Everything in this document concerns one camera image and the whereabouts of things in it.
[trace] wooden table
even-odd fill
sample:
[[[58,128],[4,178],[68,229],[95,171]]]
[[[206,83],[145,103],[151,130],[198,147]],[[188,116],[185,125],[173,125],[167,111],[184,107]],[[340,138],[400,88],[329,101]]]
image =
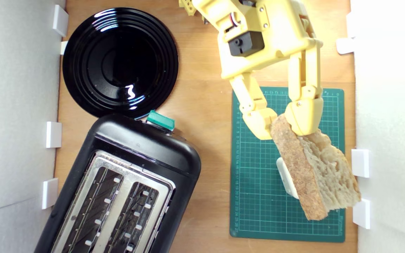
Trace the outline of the wooden table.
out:
[[[347,158],[355,146],[355,78],[352,55],[340,56],[335,40],[346,36],[345,16],[349,1],[304,0],[321,49],[323,87],[345,90]],[[298,252],[355,253],[357,227],[347,210],[346,241],[342,244],[232,238],[229,235],[230,144],[232,89],[220,78],[217,31],[204,25],[201,16],[187,16],[177,0],[67,0],[68,37],[88,16],[106,8],[133,7],[161,19],[175,37],[180,70],[175,88],[157,110],[176,121],[182,135],[201,156],[202,171],[175,237],[172,253],[197,252]],[[263,86],[287,85],[287,63],[255,74]],[[63,124],[63,143],[57,150],[55,176],[60,188],[68,175],[85,135],[96,120],[70,97],[61,77],[58,120]]]

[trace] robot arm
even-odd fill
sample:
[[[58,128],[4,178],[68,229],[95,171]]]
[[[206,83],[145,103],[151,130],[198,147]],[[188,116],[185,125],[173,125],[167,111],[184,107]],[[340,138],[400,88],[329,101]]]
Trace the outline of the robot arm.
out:
[[[298,136],[315,132],[323,110],[320,48],[300,0],[193,0],[194,8],[218,30],[223,79],[230,81],[243,120],[261,140],[271,139],[277,113],[257,81],[256,70],[289,60],[285,116]]]

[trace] white plastic clip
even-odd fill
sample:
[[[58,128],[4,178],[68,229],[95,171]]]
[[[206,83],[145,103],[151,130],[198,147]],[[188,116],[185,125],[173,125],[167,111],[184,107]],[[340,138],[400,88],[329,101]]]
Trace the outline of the white plastic clip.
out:
[[[365,229],[370,229],[371,210],[370,201],[362,199],[352,208],[352,222]]]
[[[46,147],[60,148],[62,146],[62,124],[48,121],[46,123]]]
[[[369,170],[369,150],[352,149],[351,150],[352,174],[360,177],[370,177]]]
[[[55,5],[53,29],[62,37],[65,37],[68,31],[68,19],[68,13],[60,5]]]
[[[294,198],[299,199],[293,179],[291,178],[290,172],[288,171],[282,157],[279,157],[279,159],[276,161],[276,166],[278,167],[279,175],[281,176],[285,191]]]
[[[58,195],[59,180],[57,178],[43,181],[43,194],[41,208],[46,209],[56,203]]]
[[[65,49],[66,49],[67,44],[68,44],[68,40],[61,42],[61,44],[60,44],[60,54],[61,54],[61,56],[65,53]]]
[[[353,12],[346,15],[347,38],[338,38],[335,42],[339,54],[352,53],[355,50],[354,37],[357,33],[356,21]]]

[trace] white foam board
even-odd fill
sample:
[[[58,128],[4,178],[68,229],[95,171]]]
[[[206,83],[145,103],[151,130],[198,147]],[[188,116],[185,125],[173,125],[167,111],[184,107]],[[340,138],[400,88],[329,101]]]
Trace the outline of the white foam board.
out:
[[[0,208],[39,197],[42,182],[53,178],[55,149],[45,148],[45,126],[58,110],[56,3],[0,0]]]
[[[373,174],[358,178],[362,197],[372,200],[371,229],[359,228],[359,253],[405,252],[405,5],[352,0],[351,7],[360,17],[356,145],[370,150]]]
[[[34,252],[51,213],[40,209],[40,197],[0,208],[0,252]]]

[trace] green cutting mat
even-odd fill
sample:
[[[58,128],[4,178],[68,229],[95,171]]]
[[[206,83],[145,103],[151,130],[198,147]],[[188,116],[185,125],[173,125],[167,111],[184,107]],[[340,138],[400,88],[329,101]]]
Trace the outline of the green cutting mat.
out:
[[[286,87],[262,87],[268,107],[285,111]],[[345,152],[344,92],[323,90],[320,129],[334,146]],[[233,94],[230,234],[233,237],[271,240],[344,242],[345,211],[331,211],[321,221],[308,221],[299,200],[284,189],[276,160],[280,157],[272,140],[257,139],[242,120]]]

